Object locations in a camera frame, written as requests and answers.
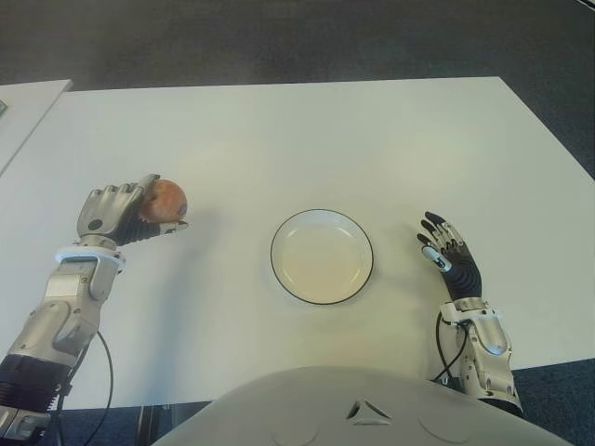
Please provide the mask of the left robot hand black silver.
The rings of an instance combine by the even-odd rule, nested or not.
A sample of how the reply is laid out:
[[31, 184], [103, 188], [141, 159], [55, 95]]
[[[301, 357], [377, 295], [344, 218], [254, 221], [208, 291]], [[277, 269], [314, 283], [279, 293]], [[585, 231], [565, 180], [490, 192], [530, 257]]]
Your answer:
[[149, 174], [139, 182], [92, 190], [76, 224], [78, 243], [115, 249], [188, 228], [188, 223], [178, 217], [171, 222], [157, 223], [140, 216], [144, 200], [152, 195], [159, 179], [159, 175]]

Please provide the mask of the right robot hand black silver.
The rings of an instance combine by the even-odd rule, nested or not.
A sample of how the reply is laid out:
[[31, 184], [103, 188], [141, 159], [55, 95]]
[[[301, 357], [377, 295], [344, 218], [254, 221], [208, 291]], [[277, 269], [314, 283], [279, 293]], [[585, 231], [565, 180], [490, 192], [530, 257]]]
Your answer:
[[453, 301], [479, 298], [482, 276], [468, 245], [456, 228], [443, 217], [427, 211], [420, 221], [425, 233], [418, 233], [421, 253], [440, 271]]

